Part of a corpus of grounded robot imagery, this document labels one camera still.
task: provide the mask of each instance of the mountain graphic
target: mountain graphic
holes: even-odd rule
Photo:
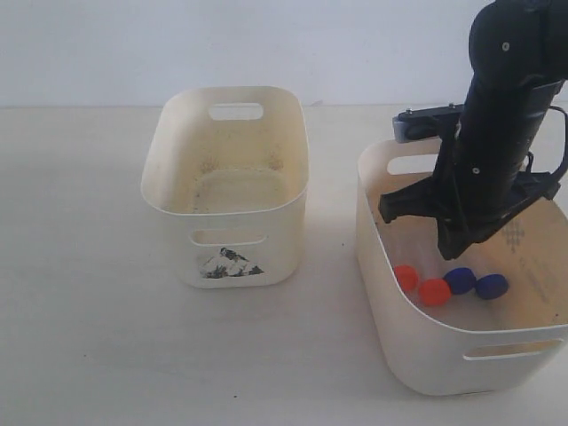
[[[211,280],[225,277],[248,277],[261,273],[264,271],[258,265],[228,248],[221,248],[218,255],[211,257],[201,267],[201,276]]]

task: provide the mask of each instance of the plastic bin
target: plastic bin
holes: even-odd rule
[[[568,221],[554,202],[539,201],[489,241],[446,262],[433,219],[402,217],[386,225],[378,213],[382,193],[431,174],[439,146],[437,138],[388,141],[359,158],[357,256],[383,353],[393,374],[422,394],[516,387],[545,366],[568,336]],[[470,292],[443,307],[421,307],[401,291],[392,267],[419,259],[425,248],[430,270],[440,278],[465,264],[475,273],[505,275],[509,292],[490,302]]]
[[[183,282],[263,286],[299,265],[308,177],[294,95],[274,87],[204,88],[164,106],[141,191]]]

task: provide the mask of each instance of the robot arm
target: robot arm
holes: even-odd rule
[[[566,24],[568,0],[496,0],[478,14],[464,104],[397,119],[407,138],[440,136],[442,145],[431,177],[381,197],[386,223],[436,218],[438,249],[452,259],[541,197],[556,195],[566,155],[554,173],[521,169],[547,111],[559,109],[550,105],[568,77]]]

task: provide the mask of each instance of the white wall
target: white wall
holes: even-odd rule
[[[461,102],[489,0],[0,0],[0,106],[161,105],[279,85],[305,104]]]

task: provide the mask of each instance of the table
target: table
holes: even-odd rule
[[[172,276],[147,221],[160,108],[0,110],[0,424],[565,424],[568,351],[469,397],[424,397],[385,366],[354,255],[357,159],[404,109],[305,108],[300,268],[213,291]],[[563,137],[551,115],[535,167],[555,168]]]

